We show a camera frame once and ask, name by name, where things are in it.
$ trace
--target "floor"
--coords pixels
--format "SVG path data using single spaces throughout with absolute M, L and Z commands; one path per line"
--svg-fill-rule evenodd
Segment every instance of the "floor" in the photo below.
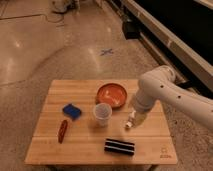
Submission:
M 10 17 L 36 15 L 8 19 Z M 53 79 L 138 78 L 158 64 L 137 40 L 125 40 L 106 3 L 82 0 L 62 18 L 48 0 L 0 0 L 0 170 L 37 171 L 24 158 Z M 113 53 L 102 53 L 108 50 Z M 213 134 L 164 104 L 179 163 L 156 170 L 213 170 Z M 143 170 L 73 166 L 65 170 Z

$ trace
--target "paper cup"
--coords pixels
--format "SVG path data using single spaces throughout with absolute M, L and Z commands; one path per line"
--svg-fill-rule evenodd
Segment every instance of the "paper cup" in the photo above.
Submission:
M 112 115 L 112 108 L 109 104 L 99 103 L 94 107 L 93 114 L 100 126 L 107 126 Z

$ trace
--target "logo on table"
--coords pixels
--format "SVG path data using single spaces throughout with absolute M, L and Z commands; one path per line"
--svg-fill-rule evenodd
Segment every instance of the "logo on table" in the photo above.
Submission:
M 161 148 L 161 155 L 160 155 L 160 158 L 172 158 L 171 155 L 167 154 L 167 148 L 166 147 L 163 147 Z

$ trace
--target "wooden table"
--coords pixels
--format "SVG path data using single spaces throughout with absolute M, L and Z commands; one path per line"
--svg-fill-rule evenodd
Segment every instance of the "wooden table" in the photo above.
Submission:
M 108 127 L 100 128 L 93 116 L 95 96 L 106 83 L 119 83 L 128 93 L 126 104 L 113 111 Z M 50 86 L 25 163 L 32 165 L 176 164 L 177 156 L 161 103 L 158 101 L 142 125 L 124 129 L 129 101 L 138 89 L 137 80 L 54 80 Z M 72 121 L 62 113 L 68 104 L 79 107 L 82 116 Z M 57 134 L 62 120 L 68 129 L 62 144 Z M 104 152 L 106 138 L 135 143 L 133 157 Z

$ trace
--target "sponge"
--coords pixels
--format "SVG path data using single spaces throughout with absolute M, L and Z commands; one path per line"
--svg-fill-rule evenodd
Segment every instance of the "sponge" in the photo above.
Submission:
M 65 114 L 71 117 L 72 120 L 76 120 L 81 115 L 81 110 L 72 104 L 66 105 L 62 110 Z

